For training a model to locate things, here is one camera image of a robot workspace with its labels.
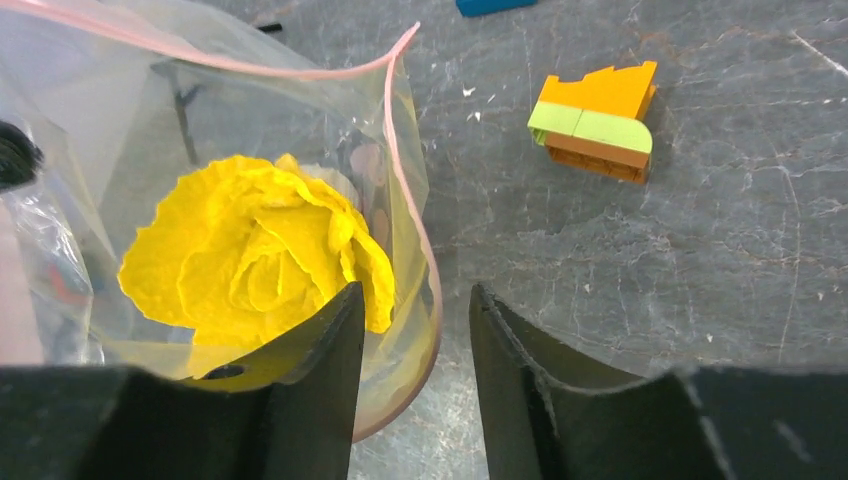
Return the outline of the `clear zip top bag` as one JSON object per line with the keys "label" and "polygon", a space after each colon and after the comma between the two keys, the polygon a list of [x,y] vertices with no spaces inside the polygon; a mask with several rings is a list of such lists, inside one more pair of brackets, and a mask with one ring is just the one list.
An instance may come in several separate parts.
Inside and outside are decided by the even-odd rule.
{"label": "clear zip top bag", "polygon": [[3,2],[2,363],[198,379],[357,282],[388,425],[442,327],[413,37],[327,70],[194,1]]}

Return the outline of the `yellow toy cabbage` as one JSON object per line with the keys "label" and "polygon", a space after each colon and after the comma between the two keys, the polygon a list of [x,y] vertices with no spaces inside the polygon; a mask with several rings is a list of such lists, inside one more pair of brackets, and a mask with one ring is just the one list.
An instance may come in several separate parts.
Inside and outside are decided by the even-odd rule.
{"label": "yellow toy cabbage", "polygon": [[136,231],[117,279],[146,319],[191,333],[187,344],[112,344],[172,377],[199,377],[262,347],[353,282],[363,287],[366,330],[383,334],[396,297],[352,183],[288,154],[235,155],[181,176]]}

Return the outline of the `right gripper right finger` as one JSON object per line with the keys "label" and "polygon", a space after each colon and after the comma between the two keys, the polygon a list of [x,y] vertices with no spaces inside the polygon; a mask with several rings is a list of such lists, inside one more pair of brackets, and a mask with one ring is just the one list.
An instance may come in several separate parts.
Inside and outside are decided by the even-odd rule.
{"label": "right gripper right finger", "polygon": [[669,478],[668,437],[640,377],[555,339],[484,284],[468,314],[491,478]]}

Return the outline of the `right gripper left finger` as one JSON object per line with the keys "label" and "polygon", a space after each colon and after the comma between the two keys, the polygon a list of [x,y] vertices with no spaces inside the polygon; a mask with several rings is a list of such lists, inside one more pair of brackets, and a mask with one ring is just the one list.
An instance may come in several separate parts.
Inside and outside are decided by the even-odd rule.
{"label": "right gripper left finger", "polygon": [[343,479],[364,347],[364,292],[345,286],[311,318],[194,381],[221,405],[207,414],[231,454],[199,448],[189,479]]}

